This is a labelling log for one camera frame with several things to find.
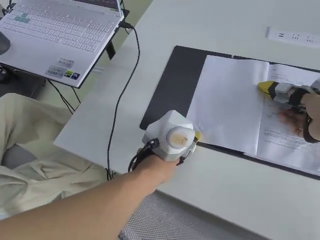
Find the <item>black folder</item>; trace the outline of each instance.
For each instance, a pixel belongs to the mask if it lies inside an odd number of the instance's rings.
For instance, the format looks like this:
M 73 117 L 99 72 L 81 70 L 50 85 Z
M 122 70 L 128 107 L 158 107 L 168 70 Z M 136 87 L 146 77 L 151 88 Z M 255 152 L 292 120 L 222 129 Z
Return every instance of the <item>black folder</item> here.
M 143 116 L 140 124 L 141 129 L 146 130 L 149 124 L 159 120 L 170 110 L 176 110 L 184 117 L 187 116 L 207 55 L 234 59 L 252 59 L 241 56 L 232 56 L 225 53 L 199 50 L 184 46 L 175 46 L 170 59 L 164 69 L 162 77 L 155 89 L 149 106 Z M 303 67 L 296 68 L 320 73 L 319 70 Z M 244 153 L 240 151 L 206 144 L 203 142 L 199 142 L 197 145 L 212 149 L 214 151 L 234 155 L 274 168 L 320 180 L 320 176 L 318 175 L 249 157 L 244 155 Z

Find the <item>white desk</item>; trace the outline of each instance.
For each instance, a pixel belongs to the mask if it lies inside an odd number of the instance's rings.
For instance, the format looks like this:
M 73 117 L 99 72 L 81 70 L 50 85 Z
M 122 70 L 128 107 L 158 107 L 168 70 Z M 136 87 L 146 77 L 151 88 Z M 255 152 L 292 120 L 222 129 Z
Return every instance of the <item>white desk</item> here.
M 174 46 L 320 69 L 320 49 L 265 38 L 267 26 L 320 34 L 319 8 L 311 0 L 154 0 L 136 26 L 141 59 L 118 109 L 111 168 L 125 173 L 142 146 L 139 124 Z M 116 101 L 136 58 L 132 33 L 57 146 L 106 166 Z M 320 239 L 319 180 L 198 147 L 159 190 L 273 240 Z

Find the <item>computer mouse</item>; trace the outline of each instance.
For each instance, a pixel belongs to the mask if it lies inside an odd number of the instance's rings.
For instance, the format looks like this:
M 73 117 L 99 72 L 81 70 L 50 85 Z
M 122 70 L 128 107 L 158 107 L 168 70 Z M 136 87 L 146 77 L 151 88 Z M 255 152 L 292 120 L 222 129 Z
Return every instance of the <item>computer mouse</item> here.
M 10 40 L 0 31 L 0 55 L 8 51 L 10 46 Z

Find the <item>laptop screen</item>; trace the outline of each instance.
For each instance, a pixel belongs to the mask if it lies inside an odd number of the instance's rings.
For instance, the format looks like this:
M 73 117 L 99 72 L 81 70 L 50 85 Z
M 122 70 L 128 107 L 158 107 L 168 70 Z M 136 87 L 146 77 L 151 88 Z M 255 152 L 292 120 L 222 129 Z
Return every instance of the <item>laptop screen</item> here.
M 74 0 L 76 2 L 82 2 L 86 4 L 92 4 L 97 6 L 106 7 L 119 11 L 118 0 Z

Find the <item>yellow component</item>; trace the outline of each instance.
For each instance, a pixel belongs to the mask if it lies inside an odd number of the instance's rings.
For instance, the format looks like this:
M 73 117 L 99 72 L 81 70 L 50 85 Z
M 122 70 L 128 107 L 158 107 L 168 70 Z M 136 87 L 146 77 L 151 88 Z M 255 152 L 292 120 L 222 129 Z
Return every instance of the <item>yellow component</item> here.
M 200 132 L 196 131 L 193 141 L 194 141 L 195 143 L 197 143 L 197 142 L 199 141 L 199 139 L 200 139 Z
M 269 88 L 274 83 L 274 81 L 263 81 L 258 83 L 259 89 L 265 94 L 270 95 Z

